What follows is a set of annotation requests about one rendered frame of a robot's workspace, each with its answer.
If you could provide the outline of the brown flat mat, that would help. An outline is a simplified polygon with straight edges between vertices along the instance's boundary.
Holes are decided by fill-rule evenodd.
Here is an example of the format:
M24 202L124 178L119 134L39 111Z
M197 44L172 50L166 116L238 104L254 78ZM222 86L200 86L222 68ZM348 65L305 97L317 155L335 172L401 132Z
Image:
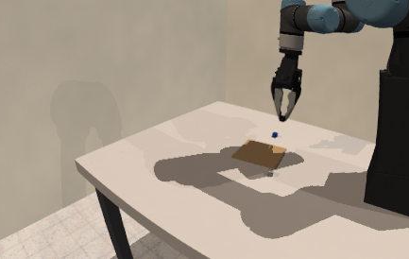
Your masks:
M286 148L247 140L231 157L275 169Z

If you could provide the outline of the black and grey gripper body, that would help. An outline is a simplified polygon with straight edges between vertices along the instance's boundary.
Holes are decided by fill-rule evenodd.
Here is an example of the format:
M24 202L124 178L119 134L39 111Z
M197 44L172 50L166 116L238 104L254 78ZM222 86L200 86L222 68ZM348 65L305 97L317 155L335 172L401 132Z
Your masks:
M285 53L284 57L285 58L291 58L291 59L297 59L298 60L298 55L302 55L302 51L296 51L296 50L288 50L288 49L282 49L280 48L279 52ZM295 55L298 54L298 55ZM301 71L301 72L298 72ZM275 72L276 76L278 74L278 71ZM295 73L294 81L292 88L295 88L298 85L298 82L301 82L301 77L302 77L302 70L297 67L297 71ZM299 79L298 79L299 78ZM290 89L290 91L292 90Z

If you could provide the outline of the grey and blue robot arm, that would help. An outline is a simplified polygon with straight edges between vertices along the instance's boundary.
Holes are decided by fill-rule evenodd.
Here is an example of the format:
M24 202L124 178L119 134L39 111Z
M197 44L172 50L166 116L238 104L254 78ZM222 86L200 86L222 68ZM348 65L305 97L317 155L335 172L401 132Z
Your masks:
M393 45L386 73L409 78L409 0L332 0L332 6L306 6L304 0L282 0L280 13L279 47L296 51L303 49L304 31L355 33L365 24L393 27ZM288 35L284 35L286 33ZM290 90L297 66L297 59L283 57L275 86Z

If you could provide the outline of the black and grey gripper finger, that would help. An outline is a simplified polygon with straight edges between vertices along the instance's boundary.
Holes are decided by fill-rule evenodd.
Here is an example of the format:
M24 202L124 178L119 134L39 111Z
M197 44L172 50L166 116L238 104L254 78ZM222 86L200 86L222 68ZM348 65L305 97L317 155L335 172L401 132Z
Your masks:
M281 116L281 101L280 100L282 100L283 90L282 88L280 89L275 86L275 78L273 78L272 83L271 83L271 94L274 100L277 116L279 117L279 120L280 120L280 116Z
M287 113L285 114L285 121L289 118L292 110L295 108L296 103L301 94L301 82L298 82L298 85L292 89L292 91L288 94L289 104L287 106Z

